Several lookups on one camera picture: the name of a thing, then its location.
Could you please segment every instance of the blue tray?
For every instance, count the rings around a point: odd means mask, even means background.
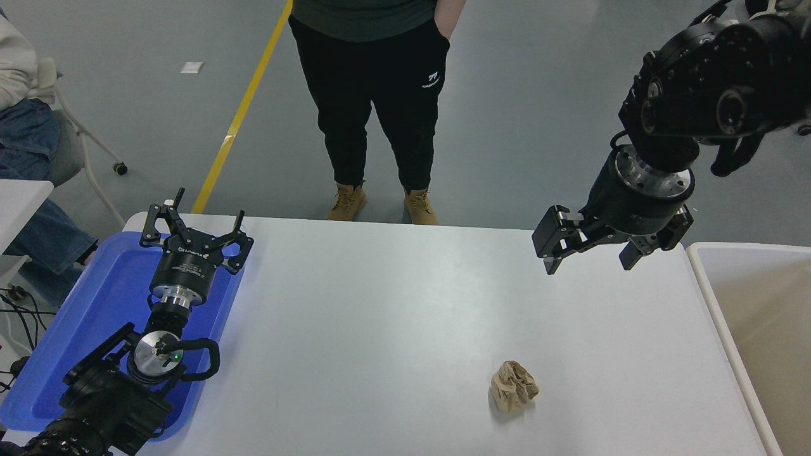
[[[59,399],[67,390],[62,379],[90,351],[128,321],[141,331],[149,318],[149,283],[161,258],[159,247],[138,245],[140,233],[118,233],[99,246],[31,359],[0,405],[0,422],[9,429],[39,432],[63,412]],[[219,268],[206,303],[193,308],[184,339],[219,341],[237,293],[242,272],[235,276]],[[208,368],[206,351],[183,356],[188,372]],[[157,440],[174,435],[189,419],[203,382],[179,382],[166,396],[174,409]]]

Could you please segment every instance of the work boot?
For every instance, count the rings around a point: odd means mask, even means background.
[[[428,189],[412,190],[405,194],[405,209],[411,216],[414,225],[439,225],[434,214],[434,208],[428,200]]]
[[[363,187],[354,188],[351,185],[336,183],[338,193],[335,205],[327,213],[327,220],[340,220],[351,222],[358,211],[366,205],[366,192]]]

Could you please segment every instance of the yellow floor line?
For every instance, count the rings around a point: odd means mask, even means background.
[[[251,101],[253,101],[253,97],[256,94],[256,88],[259,87],[259,82],[262,80],[264,70],[268,66],[270,56],[273,54],[273,49],[276,47],[276,43],[279,41],[279,36],[281,35],[282,29],[285,27],[287,16],[290,15],[290,10],[292,8],[293,0],[287,0],[285,9],[281,12],[279,21],[276,22],[276,28],[273,29],[273,34],[270,36],[268,45],[264,48],[262,58],[259,60],[259,64],[256,65],[256,71],[254,71],[254,75],[251,78],[251,83],[248,84],[248,89],[245,91],[245,95],[242,97],[242,102],[239,103],[239,108],[234,116],[234,120],[231,121],[231,126],[228,128],[228,133],[225,135],[225,138],[222,141],[220,152],[217,153],[217,158],[214,159],[214,163],[211,165],[211,169],[208,171],[208,177],[206,177],[205,182],[203,183],[203,188],[200,189],[200,193],[197,195],[195,205],[191,208],[191,213],[203,213],[205,210],[205,205],[208,203],[208,198],[211,196],[214,185],[217,184],[217,178],[220,177],[222,166],[225,164],[225,159],[228,158],[228,154],[231,152],[231,145],[234,144],[237,133],[239,133],[239,128],[242,126],[242,121],[245,118],[245,114],[247,113],[248,108],[251,107]]]

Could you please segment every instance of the gray floor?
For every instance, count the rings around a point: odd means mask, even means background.
[[[534,229],[550,204],[579,209],[621,129],[616,112],[642,55],[709,3],[468,2],[440,97],[431,185],[440,222]],[[40,56],[57,59],[77,116],[125,157],[122,177],[105,156],[94,162],[126,218],[180,186],[181,210],[191,210],[284,1],[0,4]],[[205,66],[180,75],[187,61]],[[370,202],[359,220],[403,222],[393,155],[376,120],[368,129]],[[769,135],[753,162],[725,179],[710,175],[707,149],[693,167],[696,223],[684,243],[811,245],[808,141],[789,130]],[[331,177],[285,28],[205,212],[322,218]],[[53,198],[95,236],[118,230],[84,179]]]

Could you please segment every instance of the white table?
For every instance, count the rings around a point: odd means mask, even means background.
[[[631,272],[620,247],[595,248],[549,277],[524,230],[244,228],[221,370],[187,426],[139,454],[764,454],[681,247]],[[542,390],[509,417],[488,393],[508,359]]]
[[[0,179],[0,253],[48,198],[48,181]]]

